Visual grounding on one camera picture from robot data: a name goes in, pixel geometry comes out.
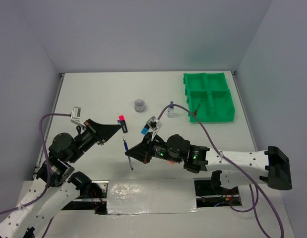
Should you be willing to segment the blue highlighter marker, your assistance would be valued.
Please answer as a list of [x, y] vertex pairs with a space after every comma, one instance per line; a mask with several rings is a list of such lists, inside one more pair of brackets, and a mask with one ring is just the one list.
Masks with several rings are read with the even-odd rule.
[[149, 130], [149, 127], [144, 127], [143, 129], [142, 129], [142, 131], [141, 131], [141, 133], [143, 134], [143, 135], [145, 135], [147, 132], [148, 132], [148, 130]]

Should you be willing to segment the clear paper clip jar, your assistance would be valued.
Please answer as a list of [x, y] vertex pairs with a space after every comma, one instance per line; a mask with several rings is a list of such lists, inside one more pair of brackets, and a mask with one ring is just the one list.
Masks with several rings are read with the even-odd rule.
[[145, 110], [145, 101], [143, 99], [137, 99], [134, 101], [134, 110], [141, 113]]

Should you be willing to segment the small clear spray bottle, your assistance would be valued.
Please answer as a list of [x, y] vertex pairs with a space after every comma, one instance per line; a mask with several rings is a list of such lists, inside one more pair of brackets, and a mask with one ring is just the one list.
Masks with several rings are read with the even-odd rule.
[[172, 118], [174, 116], [174, 102], [170, 101], [167, 109], [167, 117]]

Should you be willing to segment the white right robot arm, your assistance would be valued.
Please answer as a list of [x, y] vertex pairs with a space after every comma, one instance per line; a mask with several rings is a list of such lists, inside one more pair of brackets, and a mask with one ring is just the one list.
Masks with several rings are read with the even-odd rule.
[[152, 158], [182, 163], [191, 173], [210, 172], [210, 188], [215, 194], [249, 184], [266, 184], [275, 190], [291, 190], [289, 158], [275, 146], [257, 152], [219, 151], [191, 144], [178, 134], [167, 141], [147, 133], [143, 140], [125, 154], [144, 164]]

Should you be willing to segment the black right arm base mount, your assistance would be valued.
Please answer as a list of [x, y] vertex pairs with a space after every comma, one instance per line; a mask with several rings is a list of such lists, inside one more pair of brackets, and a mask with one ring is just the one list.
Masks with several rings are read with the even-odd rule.
[[194, 178], [194, 187], [198, 208], [242, 205], [237, 186], [230, 189], [212, 187], [211, 178]]

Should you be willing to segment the silver foil sheet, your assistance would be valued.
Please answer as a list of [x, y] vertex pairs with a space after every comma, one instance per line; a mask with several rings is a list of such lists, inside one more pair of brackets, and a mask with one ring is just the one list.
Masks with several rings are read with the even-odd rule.
[[198, 211], [193, 179], [111, 180], [107, 212], [111, 215], [177, 214]]

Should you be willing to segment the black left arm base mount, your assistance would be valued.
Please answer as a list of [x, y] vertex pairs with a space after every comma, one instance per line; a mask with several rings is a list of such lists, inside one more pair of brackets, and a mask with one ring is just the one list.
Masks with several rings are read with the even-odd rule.
[[107, 215], [108, 180], [92, 181], [91, 186], [85, 192], [69, 202], [62, 211], [91, 211], [97, 215]]

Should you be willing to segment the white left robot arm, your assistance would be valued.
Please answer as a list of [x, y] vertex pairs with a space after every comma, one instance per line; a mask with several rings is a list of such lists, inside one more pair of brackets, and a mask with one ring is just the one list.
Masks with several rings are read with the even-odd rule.
[[31, 187], [0, 223], [0, 238], [34, 238], [68, 203], [89, 196], [94, 190], [92, 180], [76, 172], [72, 164], [93, 145], [106, 143], [120, 128], [88, 119], [78, 124], [76, 137], [66, 132], [56, 135]]

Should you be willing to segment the green four-compartment bin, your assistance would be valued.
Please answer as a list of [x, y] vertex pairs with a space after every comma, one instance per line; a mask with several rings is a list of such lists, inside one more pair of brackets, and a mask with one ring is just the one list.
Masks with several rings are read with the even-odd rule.
[[191, 123], [232, 122], [235, 106], [224, 73], [185, 73], [183, 76], [188, 109], [193, 113], [201, 99], [203, 102]]

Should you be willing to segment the red gel pen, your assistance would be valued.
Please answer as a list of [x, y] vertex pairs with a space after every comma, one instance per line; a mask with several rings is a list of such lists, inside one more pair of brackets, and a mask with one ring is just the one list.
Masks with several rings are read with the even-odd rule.
[[197, 115], [198, 109], [200, 108], [202, 102], [203, 102], [203, 99], [201, 99], [201, 100], [199, 101], [198, 106], [196, 107], [195, 111], [193, 112], [193, 115], [194, 115], [194, 116]]

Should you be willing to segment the aluminium table edge rail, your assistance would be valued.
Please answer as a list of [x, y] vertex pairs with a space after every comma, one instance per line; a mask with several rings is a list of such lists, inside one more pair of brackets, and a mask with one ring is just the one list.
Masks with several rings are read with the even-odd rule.
[[[53, 106], [52, 106], [52, 113], [54, 113], [55, 110], [56, 110], [56, 106], [57, 106], [57, 102], [58, 102], [58, 99], [59, 99], [59, 96], [60, 96], [64, 76], [65, 76], [65, 73], [60, 74], [60, 82], [59, 82], [58, 89], [57, 89], [57, 92], [56, 92], [56, 96], [55, 96], [55, 99], [54, 99], [54, 103], [53, 103]], [[52, 121], [53, 121], [53, 116], [49, 116], [46, 119], [48, 119], [48, 121], [47, 121], [46, 130], [45, 130], [45, 133], [44, 133], [44, 141], [45, 142], [47, 141], [47, 138], [48, 138], [48, 135], [49, 135], [51, 124], [52, 124]], [[36, 177], [37, 171], [39, 170], [41, 163], [43, 161], [45, 161], [45, 155], [44, 155], [43, 145], [41, 145], [39, 157], [38, 157], [37, 163], [36, 163], [34, 171], [33, 171], [32, 180]]]

